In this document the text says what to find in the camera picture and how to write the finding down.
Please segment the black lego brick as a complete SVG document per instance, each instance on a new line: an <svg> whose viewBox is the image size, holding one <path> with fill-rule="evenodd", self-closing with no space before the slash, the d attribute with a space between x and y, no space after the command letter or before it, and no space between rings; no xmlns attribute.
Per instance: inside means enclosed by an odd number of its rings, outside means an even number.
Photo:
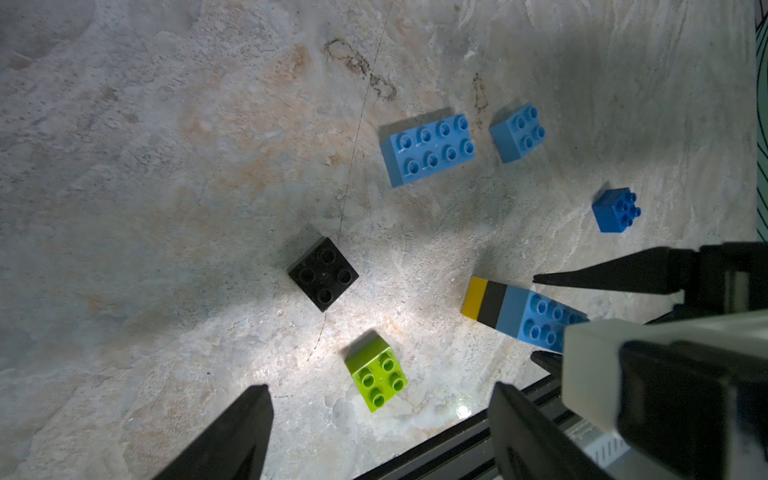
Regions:
<svg viewBox="0 0 768 480"><path fill-rule="evenodd" d="M321 312L359 278L328 237L318 240L289 268L288 275Z"/></svg>

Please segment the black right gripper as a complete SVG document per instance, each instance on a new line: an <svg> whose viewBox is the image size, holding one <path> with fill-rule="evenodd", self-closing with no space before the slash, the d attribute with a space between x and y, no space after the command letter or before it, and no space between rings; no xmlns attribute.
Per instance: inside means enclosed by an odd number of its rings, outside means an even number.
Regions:
<svg viewBox="0 0 768 480"><path fill-rule="evenodd" d="M682 318L759 311L767 308L767 244L654 247L576 271L536 274L533 282L656 295L683 290Z"/></svg>

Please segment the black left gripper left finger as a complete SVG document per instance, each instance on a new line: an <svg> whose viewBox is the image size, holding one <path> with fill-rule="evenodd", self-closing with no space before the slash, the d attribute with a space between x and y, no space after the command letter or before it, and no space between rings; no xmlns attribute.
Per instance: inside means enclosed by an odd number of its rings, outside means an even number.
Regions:
<svg viewBox="0 0 768 480"><path fill-rule="evenodd" d="M266 385L248 387L158 479L259 479L274 410Z"/></svg>

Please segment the blue long lego brick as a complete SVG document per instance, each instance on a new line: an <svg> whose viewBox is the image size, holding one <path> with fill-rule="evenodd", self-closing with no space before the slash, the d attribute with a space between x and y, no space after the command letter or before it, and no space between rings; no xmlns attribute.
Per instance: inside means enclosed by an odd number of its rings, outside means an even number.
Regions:
<svg viewBox="0 0 768 480"><path fill-rule="evenodd" d="M519 341L562 354L565 329L588 316L531 290L507 286L496 330Z"/></svg>

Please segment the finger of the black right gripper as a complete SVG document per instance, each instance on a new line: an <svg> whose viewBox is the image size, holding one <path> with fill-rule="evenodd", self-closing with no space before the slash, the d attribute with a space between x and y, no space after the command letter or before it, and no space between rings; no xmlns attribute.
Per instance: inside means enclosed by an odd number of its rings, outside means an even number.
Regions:
<svg viewBox="0 0 768 480"><path fill-rule="evenodd" d="M555 378L562 377L564 365L562 354L538 350L531 353L530 360Z"/></svg>

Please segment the small blue lego brick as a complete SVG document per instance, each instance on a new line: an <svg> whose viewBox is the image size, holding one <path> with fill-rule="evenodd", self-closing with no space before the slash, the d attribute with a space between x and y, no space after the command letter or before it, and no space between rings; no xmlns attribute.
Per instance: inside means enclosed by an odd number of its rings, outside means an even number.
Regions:
<svg viewBox="0 0 768 480"><path fill-rule="evenodd" d="M538 109L531 102L492 125L490 134L503 163L524 158L546 138Z"/></svg>

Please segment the yellow lego brick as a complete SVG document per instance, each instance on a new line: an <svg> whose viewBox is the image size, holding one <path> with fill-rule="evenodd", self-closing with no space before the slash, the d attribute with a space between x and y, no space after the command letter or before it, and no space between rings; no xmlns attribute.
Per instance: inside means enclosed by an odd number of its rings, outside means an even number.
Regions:
<svg viewBox="0 0 768 480"><path fill-rule="evenodd" d="M474 321L477 321L480 314L483 298L488 286L486 279L472 277L466 292L461 313Z"/></svg>

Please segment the green lego brick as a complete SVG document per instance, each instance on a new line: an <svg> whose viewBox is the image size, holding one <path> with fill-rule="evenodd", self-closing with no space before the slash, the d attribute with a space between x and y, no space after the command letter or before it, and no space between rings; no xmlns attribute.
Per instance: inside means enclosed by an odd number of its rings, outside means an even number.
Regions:
<svg viewBox="0 0 768 480"><path fill-rule="evenodd" d="M351 346L345 365L371 413L409 384L392 347L375 331L367 332Z"/></svg>

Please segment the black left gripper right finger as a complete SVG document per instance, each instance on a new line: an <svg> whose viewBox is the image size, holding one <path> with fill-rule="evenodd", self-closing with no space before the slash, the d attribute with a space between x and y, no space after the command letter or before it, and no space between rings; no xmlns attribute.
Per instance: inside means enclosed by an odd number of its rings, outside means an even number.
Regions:
<svg viewBox="0 0 768 480"><path fill-rule="evenodd" d="M610 476L510 384L495 384L488 420L504 479L608 479Z"/></svg>

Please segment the blue square lego brick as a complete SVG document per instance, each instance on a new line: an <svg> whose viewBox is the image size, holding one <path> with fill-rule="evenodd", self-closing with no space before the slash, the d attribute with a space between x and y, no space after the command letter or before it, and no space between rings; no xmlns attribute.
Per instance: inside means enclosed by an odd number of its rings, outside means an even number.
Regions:
<svg viewBox="0 0 768 480"><path fill-rule="evenodd" d="M642 214L636 205L637 195L629 188L608 189L593 203L601 233L622 233Z"/></svg>

